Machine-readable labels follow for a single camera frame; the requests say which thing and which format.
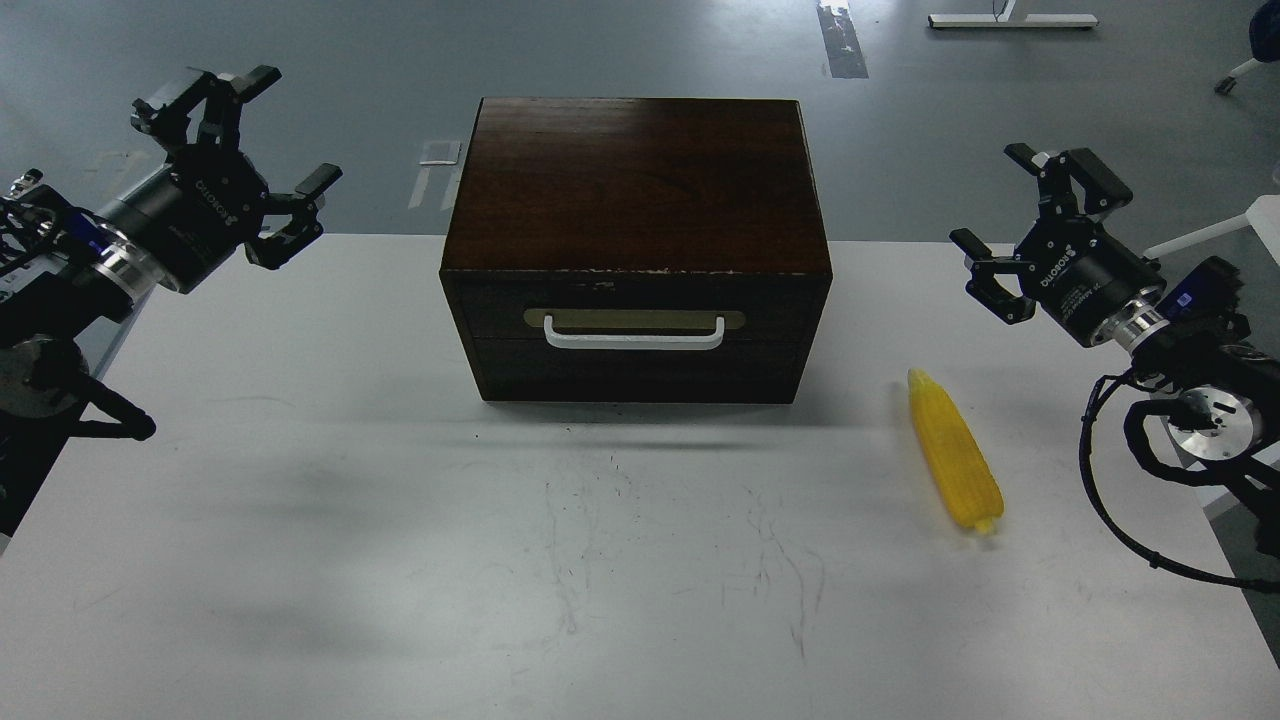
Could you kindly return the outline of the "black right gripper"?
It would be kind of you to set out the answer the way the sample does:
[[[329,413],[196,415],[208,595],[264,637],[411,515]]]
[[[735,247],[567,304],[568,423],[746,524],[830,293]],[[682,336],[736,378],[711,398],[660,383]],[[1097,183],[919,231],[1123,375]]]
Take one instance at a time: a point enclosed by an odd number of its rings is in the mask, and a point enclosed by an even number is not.
[[[1036,178],[1037,217],[1014,256],[995,256],[968,228],[948,233],[968,260],[965,291],[1009,325],[1032,319],[1039,304],[1082,347],[1103,343],[1110,318],[1167,287],[1102,225],[1133,201],[1132,188],[1091,149],[1044,152],[1009,143],[1004,155]],[[998,275],[1019,278],[1024,295],[1011,293]]]

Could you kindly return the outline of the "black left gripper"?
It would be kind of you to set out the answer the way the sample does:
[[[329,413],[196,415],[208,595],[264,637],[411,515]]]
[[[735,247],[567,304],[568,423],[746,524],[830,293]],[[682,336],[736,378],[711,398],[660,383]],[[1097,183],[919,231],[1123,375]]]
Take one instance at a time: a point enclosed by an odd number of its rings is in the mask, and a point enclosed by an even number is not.
[[[342,169],[321,163],[291,193],[268,193],[239,151],[243,106],[280,78],[270,65],[243,76],[189,68],[183,79],[132,102],[131,126],[174,154],[97,215],[157,261],[164,287],[189,293],[242,243],[251,264],[276,270],[321,237],[317,214]],[[288,222],[255,237],[265,214]]]

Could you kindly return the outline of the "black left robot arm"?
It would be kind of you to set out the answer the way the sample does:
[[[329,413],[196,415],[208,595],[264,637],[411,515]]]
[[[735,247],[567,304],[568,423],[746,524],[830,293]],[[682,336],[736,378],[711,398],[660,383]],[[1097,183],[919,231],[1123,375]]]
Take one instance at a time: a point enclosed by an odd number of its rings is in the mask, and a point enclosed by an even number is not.
[[[24,519],[73,438],[152,437],[155,420],[100,380],[81,336],[128,322],[152,290],[189,293],[234,251],[269,270],[323,236],[317,214],[340,168],[319,165],[270,191],[241,150],[244,106],[279,81],[275,67],[191,69],[133,104],[131,124],[164,151],[132,190],[91,211],[38,169],[3,195],[3,538]]]

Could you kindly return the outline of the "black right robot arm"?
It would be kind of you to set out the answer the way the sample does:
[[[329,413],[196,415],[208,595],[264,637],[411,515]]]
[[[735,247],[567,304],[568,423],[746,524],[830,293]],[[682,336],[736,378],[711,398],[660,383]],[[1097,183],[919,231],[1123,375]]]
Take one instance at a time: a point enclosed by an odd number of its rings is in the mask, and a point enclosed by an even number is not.
[[[1093,429],[1123,386],[1146,393],[1125,414],[1123,433],[1152,477],[1188,487],[1221,487],[1256,518],[1254,544],[1277,555],[1277,470],[1260,452],[1277,443],[1277,360],[1253,347],[1239,311],[1238,269],[1203,260],[1175,287],[1158,263],[1115,240],[1105,217],[1126,206],[1130,188],[1089,149],[1005,154],[1037,183],[1037,218],[1007,256],[972,231],[950,240],[966,255],[968,293],[1007,324],[1044,311],[1084,348],[1116,343],[1130,359],[1093,386],[1082,416],[1078,460],[1093,510],[1152,568],[1213,585],[1263,594],[1268,579],[1222,577],[1174,561],[1130,537],[1111,518],[1092,466]]]

